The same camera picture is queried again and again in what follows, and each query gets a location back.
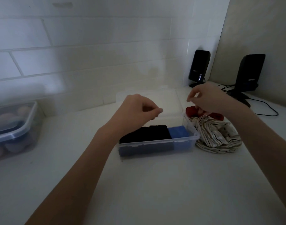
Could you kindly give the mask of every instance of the black speaker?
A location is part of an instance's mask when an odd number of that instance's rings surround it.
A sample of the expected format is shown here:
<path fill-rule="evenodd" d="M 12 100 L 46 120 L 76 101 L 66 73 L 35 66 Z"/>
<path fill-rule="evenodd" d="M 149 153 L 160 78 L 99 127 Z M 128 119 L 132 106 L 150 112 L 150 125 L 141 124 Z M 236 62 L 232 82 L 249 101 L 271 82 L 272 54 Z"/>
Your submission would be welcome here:
<path fill-rule="evenodd" d="M 235 88 L 229 90 L 227 94 L 250 107 L 250 104 L 245 100 L 248 96 L 241 92 L 254 91 L 258 87 L 258 79 L 265 57 L 265 54 L 253 54 L 243 57 L 240 63 Z"/>
<path fill-rule="evenodd" d="M 207 71 L 210 62 L 211 53 L 206 50 L 196 50 L 193 58 L 193 62 L 190 69 L 189 80 L 193 80 L 196 83 L 189 85 L 194 87 L 198 84 L 203 84 L 205 73 Z"/>

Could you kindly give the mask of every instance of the forearm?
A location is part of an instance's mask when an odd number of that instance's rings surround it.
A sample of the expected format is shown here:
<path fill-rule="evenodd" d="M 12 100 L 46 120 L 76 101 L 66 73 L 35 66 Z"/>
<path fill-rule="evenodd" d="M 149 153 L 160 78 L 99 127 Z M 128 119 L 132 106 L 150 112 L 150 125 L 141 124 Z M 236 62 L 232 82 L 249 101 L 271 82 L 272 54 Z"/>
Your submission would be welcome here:
<path fill-rule="evenodd" d="M 225 116 L 286 206 L 286 141 L 243 104 L 237 104 Z"/>
<path fill-rule="evenodd" d="M 106 160 L 119 140 L 119 133 L 107 124 L 32 214 L 30 224 L 82 224 L 86 209 Z"/>

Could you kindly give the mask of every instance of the plastic container with eggs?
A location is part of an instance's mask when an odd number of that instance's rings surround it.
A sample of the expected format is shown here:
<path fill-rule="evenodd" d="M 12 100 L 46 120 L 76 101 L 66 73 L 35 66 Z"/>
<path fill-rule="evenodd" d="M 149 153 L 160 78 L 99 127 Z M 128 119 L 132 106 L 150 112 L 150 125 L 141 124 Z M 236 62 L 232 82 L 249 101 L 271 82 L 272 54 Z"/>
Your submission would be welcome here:
<path fill-rule="evenodd" d="M 32 149 L 43 118 L 36 101 L 0 107 L 0 158 Z"/>

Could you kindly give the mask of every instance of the hand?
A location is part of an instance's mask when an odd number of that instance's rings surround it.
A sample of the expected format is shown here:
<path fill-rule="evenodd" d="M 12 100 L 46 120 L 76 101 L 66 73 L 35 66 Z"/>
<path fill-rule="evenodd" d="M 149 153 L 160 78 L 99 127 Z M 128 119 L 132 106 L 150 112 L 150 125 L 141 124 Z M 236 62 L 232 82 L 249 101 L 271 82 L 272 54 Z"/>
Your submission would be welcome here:
<path fill-rule="evenodd" d="M 199 115 L 207 115 L 213 112 L 225 115 L 225 112 L 232 104 L 235 104 L 235 106 L 240 104 L 240 102 L 227 95 L 217 86 L 208 82 L 197 85 L 192 89 L 187 98 L 187 102 L 190 101 L 195 104 L 197 109 L 199 109 Z"/>
<path fill-rule="evenodd" d="M 163 109 L 159 108 L 149 98 L 139 94 L 128 95 L 108 121 L 108 124 L 117 127 L 117 131 L 121 133 L 122 137 L 141 128 L 146 122 L 153 120 L 162 112 Z"/>

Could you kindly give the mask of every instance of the clear plastic lid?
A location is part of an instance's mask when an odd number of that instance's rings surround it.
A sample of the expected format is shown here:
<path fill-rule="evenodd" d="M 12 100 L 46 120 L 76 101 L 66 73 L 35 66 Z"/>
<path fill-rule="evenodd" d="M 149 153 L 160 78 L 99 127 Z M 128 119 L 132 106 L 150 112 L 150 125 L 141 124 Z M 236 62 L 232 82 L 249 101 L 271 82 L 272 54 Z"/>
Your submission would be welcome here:
<path fill-rule="evenodd" d="M 38 109 L 36 101 L 0 107 L 0 142 L 15 139 L 29 131 Z"/>
<path fill-rule="evenodd" d="M 159 117 L 180 116 L 183 114 L 181 103 L 175 89 L 127 90 L 116 94 L 116 102 L 122 102 L 127 95 L 140 94 L 151 99 L 158 107 L 163 108 Z"/>

